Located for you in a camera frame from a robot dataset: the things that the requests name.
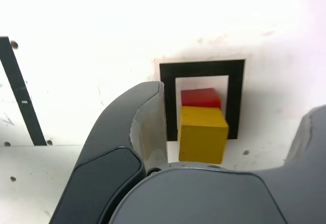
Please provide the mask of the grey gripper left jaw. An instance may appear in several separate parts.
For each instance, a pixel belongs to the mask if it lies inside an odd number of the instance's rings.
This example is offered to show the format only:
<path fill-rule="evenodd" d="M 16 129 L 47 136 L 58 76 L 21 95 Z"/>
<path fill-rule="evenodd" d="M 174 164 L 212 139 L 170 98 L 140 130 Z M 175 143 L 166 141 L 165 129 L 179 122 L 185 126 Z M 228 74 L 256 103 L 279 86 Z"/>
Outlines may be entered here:
<path fill-rule="evenodd" d="M 164 84 L 140 83 L 95 122 L 51 223 L 108 223 L 150 169 L 168 162 Z"/>

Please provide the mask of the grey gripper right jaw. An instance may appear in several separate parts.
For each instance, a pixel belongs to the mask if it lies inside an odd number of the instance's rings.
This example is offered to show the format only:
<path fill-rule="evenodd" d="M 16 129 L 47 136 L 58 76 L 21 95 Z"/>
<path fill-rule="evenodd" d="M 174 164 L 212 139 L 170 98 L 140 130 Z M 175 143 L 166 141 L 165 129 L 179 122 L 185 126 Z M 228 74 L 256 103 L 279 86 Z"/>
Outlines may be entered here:
<path fill-rule="evenodd" d="M 174 164 L 134 187 L 110 223 L 325 223 L 325 107 L 303 116 L 284 164 Z"/>

